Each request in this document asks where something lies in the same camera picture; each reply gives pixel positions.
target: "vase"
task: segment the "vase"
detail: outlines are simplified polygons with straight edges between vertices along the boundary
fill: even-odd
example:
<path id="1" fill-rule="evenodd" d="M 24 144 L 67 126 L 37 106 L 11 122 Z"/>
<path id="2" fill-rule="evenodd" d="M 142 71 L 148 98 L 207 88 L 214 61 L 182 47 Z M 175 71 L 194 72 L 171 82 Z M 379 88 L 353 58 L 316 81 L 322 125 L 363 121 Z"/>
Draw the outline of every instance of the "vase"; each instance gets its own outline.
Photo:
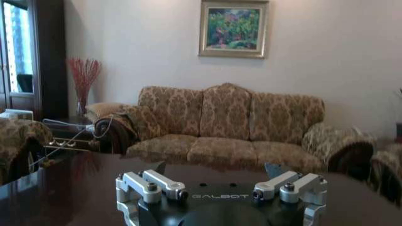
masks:
<path id="1" fill-rule="evenodd" d="M 76 116 L 84 116 L 87 113 L 87 98 L 79 98 L 77 103 L 76 103 Z"/>

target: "silver bracket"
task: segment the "silver bracket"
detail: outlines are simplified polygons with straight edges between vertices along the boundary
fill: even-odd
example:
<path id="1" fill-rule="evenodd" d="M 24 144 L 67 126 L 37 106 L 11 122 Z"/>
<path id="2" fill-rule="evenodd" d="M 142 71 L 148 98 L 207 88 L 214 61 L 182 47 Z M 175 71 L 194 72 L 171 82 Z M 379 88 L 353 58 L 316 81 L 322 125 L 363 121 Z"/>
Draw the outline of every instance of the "silver bracket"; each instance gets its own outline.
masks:
<path id="1" fill-rule="evenodd" d="M 279 197 L 283 202 L 298 203 L 300 199 L 311 203 L 304 209 L 306 226 L 319 225 L 320 215 L 327 207 L 327 184 L 322 176 L 310 173 L 280 187 Z"/>
<path id="2" fill-rule="evenodd" d="M 128 226 L 139 226 L 138 200 L 143 198 L 146 203 L 158 203 L 160 197 L 160 187 L 135 173 L 124 173 L 116 178 L 116 208 L 123 212 Z"/>
<path id="3" fill-rule="evenodd" d="M 299 179 L 298 173 L 288 171 L 280 174 L 274 179 L 256 183 L 254 187 L 252 197 L 256 200 L 270 200 L 278 193 L 279 188 L 288 182 L 294 182 Z"/>
<path id="4" fill-rule="evenodd" d="M 166 176 L 160 175 L 154 170 L 146 170 L 143 172 L 143 179 L 155 183 L 160 188 L 166 197 L 178 201 L 183 201 L 188 197 L 186 186 L 182 182 L 170 180 Z"/>

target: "floral patterned sofa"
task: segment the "floral patterned sofa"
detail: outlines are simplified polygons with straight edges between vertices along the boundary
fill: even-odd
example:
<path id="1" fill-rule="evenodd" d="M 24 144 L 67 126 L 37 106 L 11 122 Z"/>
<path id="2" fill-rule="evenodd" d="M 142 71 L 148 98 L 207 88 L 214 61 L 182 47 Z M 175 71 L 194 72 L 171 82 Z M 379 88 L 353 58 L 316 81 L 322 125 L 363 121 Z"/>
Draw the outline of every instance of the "floral patterned sofa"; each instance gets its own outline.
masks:
<path id="1" fill-rule="evenodd" d="M 52 132 L 43 123 L 0 118 L 0 185 L 28 175 L 28 162 L 52 140 Z"/>
<path id="2" fill-rule="evenodd" d="M 144 87 L 138 106 L 97 120 L 96 133 L 111 117 L 129 134 L 127 156 L 151 161 L 224 169 L 263 169 L 270 162 L 302 173 L 347 173 L 373 155 L 370 137 L 322 123 L 322 99 L 256 93 L 230 83 L 203 91 Z"/>

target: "beige wall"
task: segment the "beige wall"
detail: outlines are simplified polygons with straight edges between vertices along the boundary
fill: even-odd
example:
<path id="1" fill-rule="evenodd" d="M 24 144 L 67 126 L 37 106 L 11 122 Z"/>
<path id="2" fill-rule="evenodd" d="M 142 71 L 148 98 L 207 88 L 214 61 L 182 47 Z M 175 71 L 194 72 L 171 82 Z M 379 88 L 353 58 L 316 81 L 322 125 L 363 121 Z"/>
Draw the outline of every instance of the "beige wall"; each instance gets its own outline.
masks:
<path id="1" fill-rule="evenodd" d="M 103 64 L 91 103 L 146 85 L 232 82 L 319 96 L 326 122 L 393 137 L 402 101 L 401 0 L 271 0 L 268 59 L 200 58 L 200 0 L 65 0 L 67 53 Z M 69 80 L 71 114 L 75 92 Z"/>

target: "framed painting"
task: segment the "framed painting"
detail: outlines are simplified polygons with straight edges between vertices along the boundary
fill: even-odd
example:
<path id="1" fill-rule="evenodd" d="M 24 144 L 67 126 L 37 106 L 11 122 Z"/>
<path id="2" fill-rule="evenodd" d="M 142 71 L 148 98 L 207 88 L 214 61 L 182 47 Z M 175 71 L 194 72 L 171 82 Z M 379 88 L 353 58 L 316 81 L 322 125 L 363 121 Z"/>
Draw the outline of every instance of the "framed painting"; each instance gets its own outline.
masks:
<path id="1" fill-rule="evenodd" d="M 199 56 L 264 58 L 267 0 L 202 0 Z"/>

